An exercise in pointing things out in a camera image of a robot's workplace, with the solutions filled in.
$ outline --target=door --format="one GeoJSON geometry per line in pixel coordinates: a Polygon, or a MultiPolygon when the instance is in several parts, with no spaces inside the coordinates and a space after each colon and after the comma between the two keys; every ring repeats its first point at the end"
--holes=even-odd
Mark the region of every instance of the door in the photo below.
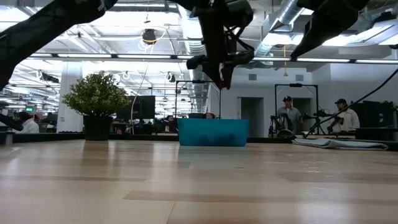
{"type": "MultiPolygon", "coordinates": [[[[311,98],[294,98],[293,106],[300,111],[302,116],[304,114],[312,116],[313,114],[311,113],[311,98]]],[[[297,127],[297,133],[301,133],[302,131],[309,131],[313,122],[314,121],[312,120],[304,121],[303,125],[299,125],[297,127]]]]}
{"type": "Polygon", "coordinates": [[[249,137],[264,137],[264,99],[240,98],[241,119],[249,120],[249,137]]]}

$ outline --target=black cap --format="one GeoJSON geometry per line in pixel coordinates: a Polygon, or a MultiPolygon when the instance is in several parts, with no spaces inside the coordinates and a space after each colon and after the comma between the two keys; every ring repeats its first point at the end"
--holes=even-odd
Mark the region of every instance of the black cap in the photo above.
{"type": "Polygon", "coordinates": [[[292,101],[292,98],[290,97],[290,96],[285,96],[285,98],[284,98],[284,102],[286,102],[286,101],[292,101]]]}
{"type": "Polygon", "coordinates": [[[340,103],[345,103],[347,104],[347,101],[344,99],[338,99],[338,101],[335,102],[335,104],[340,104],[340,103]]]}

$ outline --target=teal bin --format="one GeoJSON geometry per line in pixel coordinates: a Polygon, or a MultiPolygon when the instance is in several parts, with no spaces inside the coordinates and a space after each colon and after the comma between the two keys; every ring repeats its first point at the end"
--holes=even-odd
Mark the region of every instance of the teal bin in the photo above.
{"type": "Polygon", "coordinates": [[[246,145],[249,121],[238,119],[178,119],[181,146],[246,145]]]}

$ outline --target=man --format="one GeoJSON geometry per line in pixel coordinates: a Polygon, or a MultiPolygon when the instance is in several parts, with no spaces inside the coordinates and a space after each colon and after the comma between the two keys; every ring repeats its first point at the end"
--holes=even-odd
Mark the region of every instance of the man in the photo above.
{"type": "MultiPolygon", "coordinates": [[[[335,104],[339,112],[347,107],[347,101],[345,99],[339,99],[335,104]]],[[[351,109],[344,110],[344,112],[338,115],[338,118],[332,123],[332,126],[334,133],[355,131],[360,127],[358,115],[351,109]]]]}
{"type": "Polygon", "coordinates": [[[303,123],[303,120],[301,119],[301,113],[297,108],[294,108],[292,106],[292,98],[290,96],[285,96],[283,102],[285,103],[285,106],[279,108],[276,112],[277,119],[282,113],[287,114],[290,121],[292,122],[291,131],[293,132],[293,134],[297,134],[297,126],[303,123]]]}
{"type": "Polygon", "coordinates": [[[39,133],[39,125],[33,120],[32,116],[26,112],[22,111],[16,115],[17,123],[21,123],[24,127],[22,131],[13,130],[15,133],[39,133]]]}

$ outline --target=computer monitor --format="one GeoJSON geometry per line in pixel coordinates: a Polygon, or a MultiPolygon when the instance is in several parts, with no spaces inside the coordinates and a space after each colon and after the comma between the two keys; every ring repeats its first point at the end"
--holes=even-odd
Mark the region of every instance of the computer monitor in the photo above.
{"type": "Polygon", "coordinates": [[[53,121],[53,122],[57,122],[58,121],[58,115],[57,114],[48,114],[47,115],[47,120],[48,121],[53,121]]]}
{"type": "MultiPolygon", "coordinates": [[[[131,117],[131,105],[135,96],[129,96],[129,105],[117,112],[118,119],[128,121],[131,117]]],[[[133,119],[155,118],[155,96],[138,96],[132,111],[133,119]]]]}

